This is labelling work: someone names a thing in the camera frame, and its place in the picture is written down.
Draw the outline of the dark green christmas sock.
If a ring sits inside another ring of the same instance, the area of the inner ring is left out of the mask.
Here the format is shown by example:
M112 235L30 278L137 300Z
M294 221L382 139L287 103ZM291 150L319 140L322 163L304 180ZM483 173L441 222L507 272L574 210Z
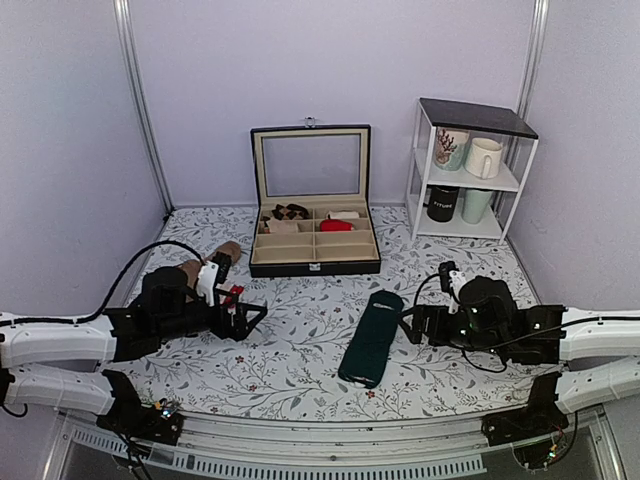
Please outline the dark green christmas sock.
M369 389L380 384L403 305L400 296L386 290L379 290L369 297L340 363L338 376L341 380Z

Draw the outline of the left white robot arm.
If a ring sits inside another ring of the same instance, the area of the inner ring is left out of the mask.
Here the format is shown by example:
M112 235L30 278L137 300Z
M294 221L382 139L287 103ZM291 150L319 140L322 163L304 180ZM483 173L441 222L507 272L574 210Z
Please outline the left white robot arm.
M245 339L266 316L264 306L219 288L223 275L206 263L194 282L177 267L146 275L136 299L94 319L17 317L1 322L1 403L39 404L110 416L128 434L148 426L148 412L129 378L113 363L141 359L173 339L209 331Z

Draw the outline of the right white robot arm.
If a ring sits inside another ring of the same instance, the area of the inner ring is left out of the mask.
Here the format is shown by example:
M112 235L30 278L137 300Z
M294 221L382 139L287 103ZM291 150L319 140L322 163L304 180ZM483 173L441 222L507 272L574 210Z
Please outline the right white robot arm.
M611 361L586 371L556 372L547 393L531 394L517 427L537 436L564 415L639 392L639 313L563 305L521 309L502 280L459 271L441 277L446 306L414 304L397 317L413 344L422 341L463 353L488 353L504 364L563 365L586 358Z

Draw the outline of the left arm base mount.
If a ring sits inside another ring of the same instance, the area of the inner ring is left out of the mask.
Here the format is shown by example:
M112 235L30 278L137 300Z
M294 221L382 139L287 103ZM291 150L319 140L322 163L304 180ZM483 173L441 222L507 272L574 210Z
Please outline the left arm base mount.
M176 446L184 417L180 413L166 416L162 410L144 405L132 383L122 372L103 370L114 399L109 410L97 416L96 425L124 437Z

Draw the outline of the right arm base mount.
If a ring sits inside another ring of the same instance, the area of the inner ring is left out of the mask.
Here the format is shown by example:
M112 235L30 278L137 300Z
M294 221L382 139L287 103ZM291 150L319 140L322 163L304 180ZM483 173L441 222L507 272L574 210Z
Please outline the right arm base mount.
M485 415L481 432L490 446L522 441L564 430L569 420L556 405L556 386L561 374L536 377L525 406Z

